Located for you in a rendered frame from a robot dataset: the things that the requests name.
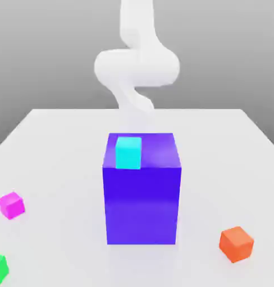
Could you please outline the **small cyan cube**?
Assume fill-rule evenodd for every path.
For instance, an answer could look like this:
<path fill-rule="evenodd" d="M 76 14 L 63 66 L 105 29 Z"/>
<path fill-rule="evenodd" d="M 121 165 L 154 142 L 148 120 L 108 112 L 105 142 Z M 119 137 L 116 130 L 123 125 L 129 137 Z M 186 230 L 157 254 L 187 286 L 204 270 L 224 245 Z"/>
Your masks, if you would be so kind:
<path fill-rule="evenodd" d="M 140 169 L 141 138 L 118 137 L 115 145 L 115 160 L 117 169 Z"/>

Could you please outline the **small magenta cube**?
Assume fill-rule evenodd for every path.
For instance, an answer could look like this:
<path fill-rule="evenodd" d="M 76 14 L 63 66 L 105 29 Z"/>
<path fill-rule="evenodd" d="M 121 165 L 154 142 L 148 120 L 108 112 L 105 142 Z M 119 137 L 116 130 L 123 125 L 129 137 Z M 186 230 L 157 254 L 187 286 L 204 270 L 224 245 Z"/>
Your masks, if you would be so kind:
<path fill-rule="evenodd" d="M 9 220 L 23 214 L 25 205 L 22 197 L 16 192 L 0 197 L 0 211 Z"/>

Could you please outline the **small orange cube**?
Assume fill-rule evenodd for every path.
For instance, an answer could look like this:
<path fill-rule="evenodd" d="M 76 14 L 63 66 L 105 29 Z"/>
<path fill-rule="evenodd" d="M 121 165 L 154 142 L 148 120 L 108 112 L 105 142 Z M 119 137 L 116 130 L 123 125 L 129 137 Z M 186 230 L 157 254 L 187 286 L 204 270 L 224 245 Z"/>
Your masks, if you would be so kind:
<path fill-rule="evenodd" d="M 253 246 L 254 239 L 240 226 L 221 232 L 219 248 L 232 263 L 250 257 Z"/>

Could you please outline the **large blue box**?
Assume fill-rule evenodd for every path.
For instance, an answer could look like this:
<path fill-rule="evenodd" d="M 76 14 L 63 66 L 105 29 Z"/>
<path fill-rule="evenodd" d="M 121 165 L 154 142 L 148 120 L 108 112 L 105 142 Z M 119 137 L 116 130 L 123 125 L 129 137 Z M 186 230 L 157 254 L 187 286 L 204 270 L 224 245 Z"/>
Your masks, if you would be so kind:
<path fill-rule="evenodd" d="M 140 169 L 117 169 L 120 137 L 141 138 Z M 181 163 L 172 133 L 110 133 L 103 160 L 108 244 L 175 244 Z"/>

